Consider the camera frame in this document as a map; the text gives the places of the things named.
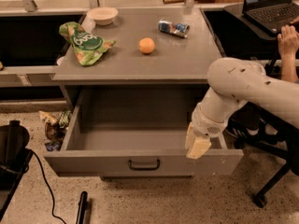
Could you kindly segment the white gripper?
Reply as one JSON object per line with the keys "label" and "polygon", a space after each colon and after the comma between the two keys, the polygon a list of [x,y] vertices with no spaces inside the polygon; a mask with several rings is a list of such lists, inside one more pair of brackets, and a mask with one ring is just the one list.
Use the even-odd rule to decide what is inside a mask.
{"label": "white gripper", "polygon": [[201,104],[197,104],[185,138],[186,157],[194,160],[201,158],[211,147],[210,138],[218,137],[226,126],[227,120],[216,122],[209,119],[202,111]]}

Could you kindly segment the person's forearm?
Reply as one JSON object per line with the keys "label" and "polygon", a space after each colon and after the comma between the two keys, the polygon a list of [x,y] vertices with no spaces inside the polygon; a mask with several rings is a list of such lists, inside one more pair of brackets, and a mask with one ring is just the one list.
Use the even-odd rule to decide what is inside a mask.
{"label": "person's forearm", "polygon": [[281,58],[281,79],[288,82],[296,83],[298,81],[298,75],[295,65],[295,55],[287,54]]}

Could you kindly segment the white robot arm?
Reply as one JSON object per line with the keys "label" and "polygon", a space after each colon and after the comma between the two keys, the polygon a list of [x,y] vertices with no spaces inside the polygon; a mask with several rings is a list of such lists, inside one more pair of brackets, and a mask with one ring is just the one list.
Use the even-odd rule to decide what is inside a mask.
{"label": "white robot arm", "polygon": [[210,140],[248,102],[299,127],[299,85],[269,77],[261,64],[220,58],[208,67],[207,81],[209,89],[193,110],[186,134],[187,158],[201,158],[211,147]]}

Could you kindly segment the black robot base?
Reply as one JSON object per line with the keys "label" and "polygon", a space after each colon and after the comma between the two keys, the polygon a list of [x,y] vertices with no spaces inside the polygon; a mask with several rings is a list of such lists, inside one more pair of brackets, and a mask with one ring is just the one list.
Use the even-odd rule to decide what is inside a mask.
{"label": "black robot base", "polygon": [[28,143],[29,133],[18,120],[0,127],[0,220],[26,171]]}

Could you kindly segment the person's hand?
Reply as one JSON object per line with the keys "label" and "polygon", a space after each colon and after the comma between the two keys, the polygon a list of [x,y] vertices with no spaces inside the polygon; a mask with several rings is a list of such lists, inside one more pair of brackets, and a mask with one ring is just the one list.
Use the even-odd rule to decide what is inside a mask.
{"label": "person's hand", "polygon": [[278,35],[278,52],[282,59],[291,58],[299,49],[298,33],[293,26],[285,25]]}

